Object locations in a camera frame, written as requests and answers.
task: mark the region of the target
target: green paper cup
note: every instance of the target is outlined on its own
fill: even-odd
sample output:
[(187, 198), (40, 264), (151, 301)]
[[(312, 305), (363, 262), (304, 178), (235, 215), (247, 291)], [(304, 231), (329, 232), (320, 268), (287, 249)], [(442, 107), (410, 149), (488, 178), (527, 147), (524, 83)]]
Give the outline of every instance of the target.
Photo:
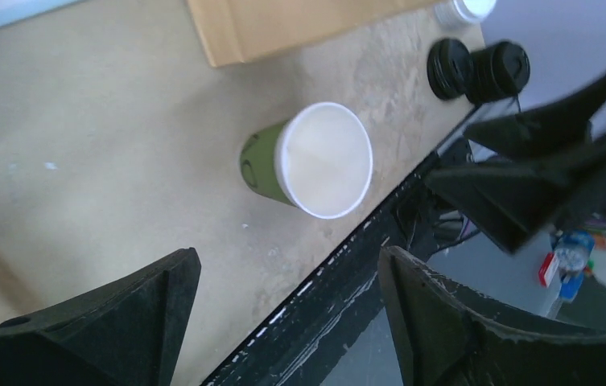
[(364, 126), (352, 111), (332, 102), (308, 106), (290, 121), (253, 134), (240, 161), (252, 191), (320, 219), (354, 210), (373, 171)]

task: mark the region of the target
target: white cup rim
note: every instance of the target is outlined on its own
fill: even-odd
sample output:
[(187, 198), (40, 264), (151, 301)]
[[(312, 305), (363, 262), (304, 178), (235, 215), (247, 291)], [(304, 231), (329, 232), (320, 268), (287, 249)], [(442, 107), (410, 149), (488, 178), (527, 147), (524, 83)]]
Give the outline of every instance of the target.
[[(297, 127), (298, 123), (301, 122), (302, 119), (304, 119), (308, 115), (314, 113), (318, 109), (328, 108), (328, 107), (333, 107), (334, 109), (339, 109), (340, 111), (343, 111), (349, 117), (351, 117), (351, 119), (353, 119), (355, 121), (355, 123), (357, 124), (357, 128), (360, 129), (361, 132), (363, 133), (365, 144), (367, 146), (367, 150), (368, 150), (368, 154), (369, 154), (369, 167), (367, 168), (368, 170), (367, 170), (367, 174), (365, 177), (365, 184), (362, 187), (362, 192), (360, 193), (357, 200), (354, 203), (352, 203), (352, 205), (345, 208), (343, 211), (340, 211), (340, 212), (332, 214), (332, 215), (321, 215), (319, 213), (314, 213), (312, 210), (310, 210), (310, 208), (306, 207), (303, 203), (301, 203), (300, 200), (298, 199), (298, 197), (296, 196), (296, 194), (289, 188), (289, 186), (290, 186), (289, 176), (288, 176), (288, 173), (283, 170), (283, 166), (288, 164), (288, 154), (286, 151), (283, 151), (283, 150), (286, 149), (286, 147), (291, 139), (291, 135), (293, 134), (293, 132), (295, 131), (295, 128)], [(300, 113), (298, 113), (293, 119), (291, 119), (286, 124), (286, 127), (284, 127), (281, 134), (279, 134), (279, 137), (277, 139), (276, 148), (274, 150), (274, 170), (277, 175), (277, 181), (279, 183), (279, 186), (282, 188), (283, 193), (296, 207), (302, 209), (303, 211), (305, 211), (307, 214), (309, 214), (311, 216), (314, 216), (318, 219), (323, 219), (323, 220), (338, 219), (340, 217), (346, 216), (348, 213), (355, 210), (360, 205), (360, 203), (364, 200), (364, 198), (367, 194), (367, 191), (369, 191), (369, 185), (371, 184), (371, 175), (373, 173), (373, 151), (371, 148), (371, 142), (369, 140), (369, 134), (367, 133), (364, 125), (362, 125), (360, 118), (357, 117), (357, 115), (355, 113), (353, 113), (347, 107), (345, 107), (341, 104), (338, 104), (336, 102), (314, 103), (313, 105), (307, 106)]]

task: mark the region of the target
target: colorful object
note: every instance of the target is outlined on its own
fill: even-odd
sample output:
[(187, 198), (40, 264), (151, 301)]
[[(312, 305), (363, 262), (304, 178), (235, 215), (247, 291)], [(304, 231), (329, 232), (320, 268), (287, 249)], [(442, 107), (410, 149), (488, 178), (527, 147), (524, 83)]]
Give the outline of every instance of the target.
[(592, 277), (594, 276), (594, 261), (590, 260), (587, 262), (587, 266), (583, 269), (584, 276)]
[(580, 272), (577, 275), (566, 275), (562, 279), (561, 292), (559, 296), (564, 302), (572, 302), (578, 296), (580, 286), (584, 281), (584, 273)]
[(547, 253), (538, 272), (540, 284), (542, 284), (543, 287), (549, 286), (549, 283), (554, 280), (554, 275), (558, 269), (559, 261), (554, 258), (554, 253)]
[(554, 248), (559, 268), (564, 273), (579, 273), (589, 261), (595, 245), (594, 237), (585, 231), (564, 232)]
[(592, 237), (594, 237), (594, 248), (599, 249), (600, 251), (606, 250), (606, 236), (592, 233)]
[(592, 235), (606, 236), (606, 220), (587, 220), (581, 228), (590, 232)]

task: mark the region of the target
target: cable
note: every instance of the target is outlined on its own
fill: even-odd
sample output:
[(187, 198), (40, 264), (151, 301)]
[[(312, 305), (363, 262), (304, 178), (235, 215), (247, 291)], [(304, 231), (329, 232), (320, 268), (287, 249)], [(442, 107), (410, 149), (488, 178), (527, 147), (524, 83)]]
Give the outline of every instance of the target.
[(480, 229), (476, 229), (475, 231), (472, 231), (471, 233), (469, 233), (469, 234), (467, 234), (466, 236), (464, 236), (464, 237), (462, 237), (462, 238), (458, 239), (457, 241), (453, 241), (453, 242), (451, 242), (451, 243), (449, 243), (449, 244), (445, 244), (445, 245), (440, 246), (440, 247), (439, 247), (438, 249), (436, 249), (436, 250), (435, 250), (433, 253), (431, 253), (431, 255), (435, 255), (436, 253), (441, 252), (441, 251), (443, 251), (443, 250), (445, 250), (445, 249), (447, 249), (447, 248), (452, 248), (452, 247), (455, 247), (455, 246), (457, 246), (457, 245), (459, 245), (459, 244), (462, 244), (462, 243), (463, 243), (463, 242), (465, 242), (465, 241), (469, 241), (469, 240), (471, 240), (471, 239), (472, 239), (474, 236), (478, 236), (479, 234), (480, 234)]

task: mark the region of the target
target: cardboard box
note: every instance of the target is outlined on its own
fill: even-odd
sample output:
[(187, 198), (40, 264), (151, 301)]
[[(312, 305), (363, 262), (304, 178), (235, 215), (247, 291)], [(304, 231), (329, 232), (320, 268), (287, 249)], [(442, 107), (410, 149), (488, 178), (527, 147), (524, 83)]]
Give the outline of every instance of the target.
[(213, 67), (250, 62), (441, 0), (187, 0)]

